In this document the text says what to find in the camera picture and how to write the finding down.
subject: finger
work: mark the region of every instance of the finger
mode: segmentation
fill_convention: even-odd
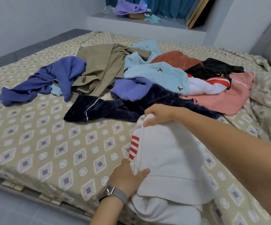
[[[139,185],[144,181],[144,179],[147,177],[147,175],[150,173],[150,169],[145,169],[137,173],[135,176],[139,181]]]
[[[153,118],[150,118],[150,119],[144,121],[143,126],[147,127],[147,126],[156,125],[156,124],[157,124],[157,118],[153,117]]]
[[[145,117],[150,113],[154,113],[154,110],[155,110],[155,104],[145,110]]]
[[[130,160],[124,158],[122,159],[121,164],[130,164],[130,162],[131,162]]]

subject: white piping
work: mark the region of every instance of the white piping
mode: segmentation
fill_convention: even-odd
[[[92,106],[94,106],[95,105],[95,103],[98,101],[98,99],[88,108],[88,109],[90,109]],[[89,120],[89,117],[87,116],[87,110],[85,111],[85,116],[87,117],[87,121]]]

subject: mattress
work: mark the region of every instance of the mattress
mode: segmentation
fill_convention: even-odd
[[[41,66],[62,57],[76,55],[79,47],[103,43],[132,45],[140,38],[91,32],[53,45],[17,62],[0,67],[0,91],[13,88]],[[218,48],[188,44],[159,43],[163,52],[179,50],[200,60],[215,58],[246,71],[270,71],[259,56],[239,54]],[[109,93],[103,99],[111,99]],[[0,104],[0,177],[65,201],[93,215],[93,196],[102,189],[115,167],[129,155],[135,123],[101,119],[87,123],[63,120],[72,102],[63,97],[39,94],[21,106]],[[251,101],[235,115],[219,121],[240,128],[256,137],[257,121]],[[216,191],[216,199],[203,206],[203,225],[271,225],[271,217],[210,152],[204,167]],[[126,225],[149,224],[125,208],[119,221]]]

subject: gray floor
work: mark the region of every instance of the gray floor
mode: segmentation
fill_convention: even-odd
[[[84,220],[0,190],[0,225],[88,225]]]

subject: blue curtain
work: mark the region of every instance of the blue curtain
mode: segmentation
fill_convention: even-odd
[[[111,6],[113,6],[113,7],[116,7],[117,3],[118,3],[118,0],[106,0],[106,5],[107,5],[107,6],[108,6],[108,5],[111,5]]]
[[[185,19],[196,0],[143,0],[153,14]]]

